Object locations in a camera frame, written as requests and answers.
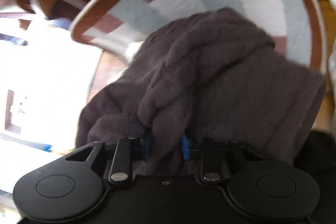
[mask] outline small screw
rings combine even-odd
[[[221,176],[217,173],[206,173],[204,175],[204,179],[207,181],[217,181],[221,178]]]
[[[124,180],[127,180],[127,178],[128,178],[128,175],[123,172],[114,173],[111,176],[111,179],[113,179],[114,181],[124,181]]]

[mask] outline round joint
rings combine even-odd
[[[111,176],[111,179],[113,179],[114,181],[124,181],[124,180],[128,179],[128,175],[126,173],[123,173],[123,172],[114,173]]]
[[[217,181],[221,178],[221,176],[217,173],[206,173],[204,175],[204,179],[206,181]]]

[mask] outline dark brown cloth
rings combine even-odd
[[[76,147],[152,129],[141,173],[176,174],[181,134],[242,141],[290,164],[324,96],[324,77],[274,52],[261,29],[230,9],[152,33],[129,68],[83,109]]]

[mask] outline towel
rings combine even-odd
[[[271,37],[235,11],[195,14],[152,33],[122,77],[92,98],[76,147],[150,129],[151,158],[133,167],[140,174],[180,174],[183,133],[244,142],[292,164],[324,92],[322,75],[275,53]]]

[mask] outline wooden floor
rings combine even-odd
[[[332,52],[332,47],[336,37],[336,12],[332,9],[329,1],[327,0],[321,0],[320,5],[325,19],[325,27],[327,29],[329,57]],[[103,52],[97,68],[95,79],[92,83],[89,100],[103,87],[111,83],[113,78],[115,78],[115,76],[124,68],[125,64],[121,58],[118,58],[110,52]],[[332,87],[329,81],[329,77],[327,77],[327,90],[320,111],[317,115],[314,129],[330,132],[334,110],[335,104]]]
[[[321,0],[320,6],[325,21],[325,28],[327,30],[328,58],[329,58],[332,53],[336,37],[336,11],[333,10],[328,0]],[[335,103],[332,92],[332,85],[329,80],[329,75],[327,75],[327,90],[325,93],[325,98],[322,102],[320,111],[316,117],[313,128],[324,132],[330,132],[334,111],[335,111]]]

